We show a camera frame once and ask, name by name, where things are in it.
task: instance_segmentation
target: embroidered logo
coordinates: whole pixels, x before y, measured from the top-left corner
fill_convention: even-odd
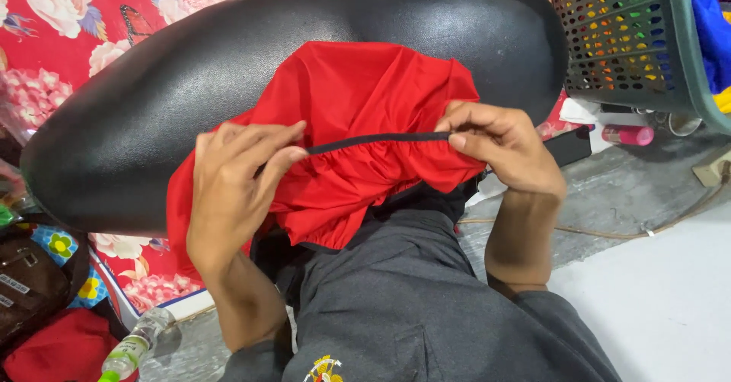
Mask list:
[[[340,375],[333,373],[335,367],[340,368],[343,364],[337,359],[330,359],[330,355],[323,356],[315,361],[310,373],[303,382],[343,382]]]

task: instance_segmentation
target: seat cushion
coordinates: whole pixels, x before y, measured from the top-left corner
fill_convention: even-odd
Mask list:
[[[195,135],[253,107],[309,40],[454,58],[482,102],[535,125],[567,68],[546,0],[229,0],[153,34],[69,97],[23,152],[29,191],[72,228],[165,237],[167,183]]]

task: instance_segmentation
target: perforated basket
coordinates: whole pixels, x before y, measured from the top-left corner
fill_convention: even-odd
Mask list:
[[[710,95],[691,0],[553,0],[571,97],[689,113],[731,134]]]

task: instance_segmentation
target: yellow flower print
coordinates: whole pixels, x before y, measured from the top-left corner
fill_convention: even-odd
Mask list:
[[[99,286],[99,280],[91,277],[86,280],[86,282],[81,286],[81,289],[79,289],[79,297],[80,298],[86,298],[86,299],[95,299],[96,298],[96,287]]]
[[[50,237],[50,242],[48,242],[48,248],[50,249],[50,252],[63,257],[71,257],[71,251],[69,250],[69,247],[71,247],[71,239],[69,239],[68,237],[62,237],[57,233],[54,233]]]

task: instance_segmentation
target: green bottle cap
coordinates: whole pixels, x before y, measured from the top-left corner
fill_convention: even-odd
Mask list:
[[[99,382],[119,382],[119,374],[113,370],[107,370],[99,378]]]

